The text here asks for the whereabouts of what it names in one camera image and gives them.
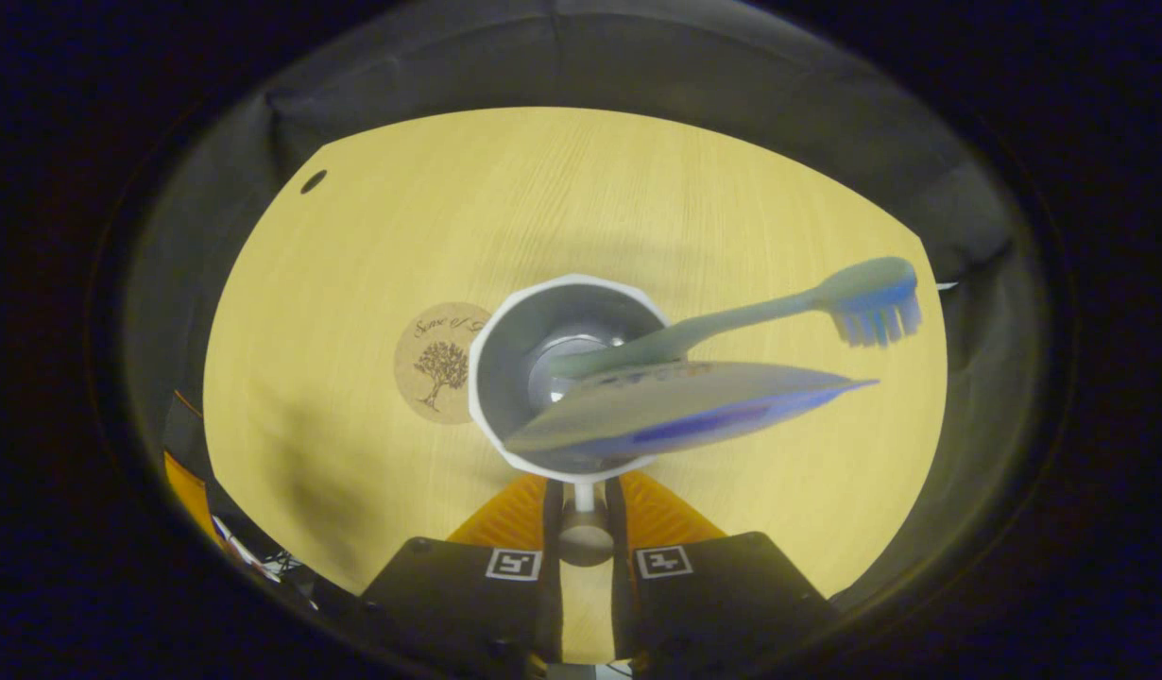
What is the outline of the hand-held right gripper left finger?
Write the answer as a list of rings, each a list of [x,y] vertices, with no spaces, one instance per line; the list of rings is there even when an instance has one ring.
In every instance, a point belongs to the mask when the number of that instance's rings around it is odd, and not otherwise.
[[[447,538],[408,539],[361,597],[374,647],[447,677],[541,677],[562,654],[564,486],[524,474]]]

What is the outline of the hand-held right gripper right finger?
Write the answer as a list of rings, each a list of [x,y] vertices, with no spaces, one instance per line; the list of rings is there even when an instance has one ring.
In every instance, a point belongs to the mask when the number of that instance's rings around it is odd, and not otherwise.
[[[607,484],[616,657],[636,677],[756,677],[839,611],[766,534],[725,534],[653,477]]]

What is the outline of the white toothpaste tube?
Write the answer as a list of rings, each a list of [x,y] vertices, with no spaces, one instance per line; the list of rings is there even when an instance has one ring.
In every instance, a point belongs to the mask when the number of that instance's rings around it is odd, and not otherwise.
[[[574,382],[503,436],[543,468],[593,468],[756,432],[829,405],[874,379],[744,362],[672,362]]]

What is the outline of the white cup with wooden handle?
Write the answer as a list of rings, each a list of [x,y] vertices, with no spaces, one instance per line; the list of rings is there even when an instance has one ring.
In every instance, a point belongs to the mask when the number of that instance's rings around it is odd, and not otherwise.
[[[550,504],[546,539],[564,563],[598,567],[612,558],[614,530],[598,485],[646,468],[655,456],[598,461],[580,472],[541,467],[505,450],[502,439],[554,405],[572,382],[550,374],[565,355],[598,351],[664,329],[664,312],[641,291],[593,275],[555,277],[505,298],[471,345],[471,417],[500,456],[521,472],[561,482],[565,500]]]

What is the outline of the round cork coaster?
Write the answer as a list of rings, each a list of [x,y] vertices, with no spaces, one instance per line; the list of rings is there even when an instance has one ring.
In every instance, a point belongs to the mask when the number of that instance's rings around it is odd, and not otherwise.
[[[469,423],[469,356],[490,312],[443,302],[414,315],[394,355],[394,379],[413,413],[439,425]]]

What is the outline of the white toothbrush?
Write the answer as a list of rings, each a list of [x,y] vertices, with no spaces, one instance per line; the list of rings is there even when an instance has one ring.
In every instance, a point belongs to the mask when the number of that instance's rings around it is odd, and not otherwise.
[[[676,362],[716,335],[805,313],[827,314],[849,346],[888,346],[921,327],[914,267],[899,257],[854,263],[791,296],[697,315],[619,346],[565,355],[548,370],[559,378],[584,379],[625,366]]]

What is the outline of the light wooden desktop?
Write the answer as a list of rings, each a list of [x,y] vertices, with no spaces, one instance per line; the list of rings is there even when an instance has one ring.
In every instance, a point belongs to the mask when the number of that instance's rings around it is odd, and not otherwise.
[[[869,387],[647,473],[720,530],[770,536],[824,597],[878,560],[930,473],[948,358],[921,241],[761,146],[630,113],[451,113],[322,146],[248,226],[202,370],[213,473],[353,595],[407,539],[446,538],[516,477],[476,425],[433,422],[402,394],[433,387],[396,374],[406,328],[436,305],[495,313],[560,275],[632,285],[679,321],[909,259],[921,331],[891,348],[848,348],[827,315],[803,314],[694,350]]]

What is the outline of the black backdrop cloth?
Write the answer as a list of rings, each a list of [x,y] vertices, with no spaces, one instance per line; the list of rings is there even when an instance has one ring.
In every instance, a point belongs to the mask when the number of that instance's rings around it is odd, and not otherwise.
[[[433,113],[565,105],[732,135],[856,189],[916,232],[948,294],[948,405],[914,511],[837,589],[869,602],[914,575],[1026,451],[1050,358],[1034,205],[901,83],[737,0],[413,0],[316,50],[253,58],[170,133],[132,189],[125,382],[155,457],[174,391],[199,391],[230,267],[270,199],[327,143]]]

